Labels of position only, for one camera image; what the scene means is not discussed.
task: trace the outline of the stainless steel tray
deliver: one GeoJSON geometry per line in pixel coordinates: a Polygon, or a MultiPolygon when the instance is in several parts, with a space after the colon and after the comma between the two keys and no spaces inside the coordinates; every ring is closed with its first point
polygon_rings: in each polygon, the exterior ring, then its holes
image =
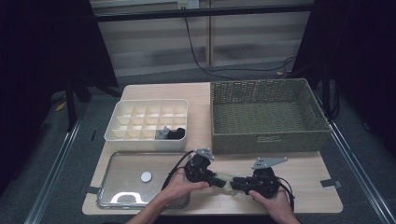
{"type": "MultiPolygon", "coordinates": [[[[96,204],[103,209],[144,208],[161,191],[169,172],[183,155],[184,153],[114,153],[107,165],[96,204]],[[149,182],[142,180],[145,172],[151,173],[149,182]]],[[[168,204],[167,208],[183,208],[189,201],[190,195],[168,204]]]]}

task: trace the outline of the black cable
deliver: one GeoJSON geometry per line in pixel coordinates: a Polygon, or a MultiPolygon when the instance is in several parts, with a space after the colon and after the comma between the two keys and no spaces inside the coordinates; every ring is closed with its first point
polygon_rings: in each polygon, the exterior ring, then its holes
{"type": "Polygon", "coordinates": [[[293,195],[293,190],[291,189],[291,185],[284,178],[280,178],[279,177],[279,179],[285,181],[288,184],[288,186],[289,186],[289,189],[288,189],[284,184],[279,183],[280,187],[282,187],[288,193],[291,211],[294,212],[294,199],[295,199],[295,197],[293,195]]]}
{"type": "Polygon", "coordinates": [[[177,169],[179,168],[178,166],[184,161],[184,159],[189,156],[194,150],[188,151],[186,152],[181,159],[177,162],[177,164],[175,165],[175,167],[172,169],[172,171],[169,173],[168,177],[166,177],[165,182],[163,182],[163,187],[161,188],[161,190],[165,189],[166,186],[168,186],[169,181],[172,179],[173,175],[175,174],[175,172],[177,171],[177,169]]]}
{"type": "MultiPolygon", "coordinates": [[[[275,70],[280,69],[280,68],[285,68],[286,65],[287,65],[288,63],[290,63],[290,62],[295,58],[295,56],[289,57],[289,58],[287,58],[285,61],[283,61],[283,64],[282,64],[281,66],[276,67],[276,68],[271,68],[271,69],[248,69],[248,68],[205,69],[205,68],[203,68],[203,67],[198,63],[198,60],[196,59],[195,52],[194,52],[194,49],[193,49],[193,46],[192,46],[192,42],[191,42],[190,26],[189,26],[189,22],[188,22],[187,18],[184,18],[184,22],[186,23],[187,34],[188,34],[188,36],[189,36],[192,58],[194,59],[196,65],[197,65],[203,72],[205,72],[207,75],[212,76],[212,77],[224,77],[224,76],[219,76],[219,75],[211,74],[211,73],[223,72],[223,71],[271,72],[271,71],[275,71],[275,70]]],[[[237,79],[234,79],[234,78],[231,78],[231,77],[224,77],[224,78],[228,78],[228,79],[230,79],[230,80],[237,80],[237,79]]]]}

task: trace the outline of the woven basket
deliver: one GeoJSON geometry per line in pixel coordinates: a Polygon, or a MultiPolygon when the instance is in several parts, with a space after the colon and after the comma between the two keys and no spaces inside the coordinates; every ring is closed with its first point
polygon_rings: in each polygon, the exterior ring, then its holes
{"type": "Polygon", "coordinates": [[[218,154],[318,151],[330,126],[303,78],[211,83],[218,154]]]}

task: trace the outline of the dark floor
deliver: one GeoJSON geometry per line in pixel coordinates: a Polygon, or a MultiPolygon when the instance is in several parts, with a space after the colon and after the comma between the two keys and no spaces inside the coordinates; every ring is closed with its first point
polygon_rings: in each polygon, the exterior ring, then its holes
{"type": "MultiPolygon", "coordinates": [[[[257,64],[246,65],[257,68],[257,64]]],[[[278,78],[274,72],[254,73],[226,71],[216,73],[234,79],[278,78]]],[[[122,91],[129,84],[203,82],[227,80],[211,77],[199,70],[169,72],[154,75],[119,78],[122,91]]],[[[92,100],[81,123],[76,139],[67,155],[55,188],[40,223],[105,223],[125,222],[129,216],[85,216],[81,206],[85,190],[89,186],[96,163],[99,159],[107,123],[115,103],[119,98],[109,96],[97,89],[90,89],[92,100]]],[[[54,105],[43,123],[40,138],[35,149],[20,172],[19,178],[12,181],[0,198],[0,223],[23,223],[32,208],[51,166],[66,137],[67,114],[63,109],[55,112],[54,105]]],[[[367,132],[363,121],[353,107],[341,96],[340,113],[336,124],[345,136],[353,153],[359,159],[365,172],[385,199],[391,213],[396,210],[396,159],[383,147],[375,133],[367,132]]],[[[341,180],[343,187],[338,193],[344,205],[340,214],[297,214],[303,223],[381,223],[371,202],[351,172],[337,145],[330,140],[320,151],[329,173],[334,180],[341,180]]],[[[157,223],[271,223],[266,216],[255,217],[160,217],[157,223]]]]}

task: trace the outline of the person's arm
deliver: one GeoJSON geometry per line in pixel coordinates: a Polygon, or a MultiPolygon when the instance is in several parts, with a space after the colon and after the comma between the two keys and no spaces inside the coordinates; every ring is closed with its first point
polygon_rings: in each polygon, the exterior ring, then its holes
{"type": "Polygon", "coordinates": [[[266,199],[257,191],[251,190],[248,193],[256,202],[262,204],[268,211],[270,217],[279,224],[300,223],[294,213],[291,211],[288,194],[279,187],[274,198],[266,199]]]}
{"type": "Polygon", "coordinates": [[[154,223],[165,206],[177,199],[181,199],[195,189],[209,187],[206,182],[191,183],[184,173],[184,169],[178,169],[168,186],[158,193],[136,216],[126,224],[149,224],[154,223]]]}

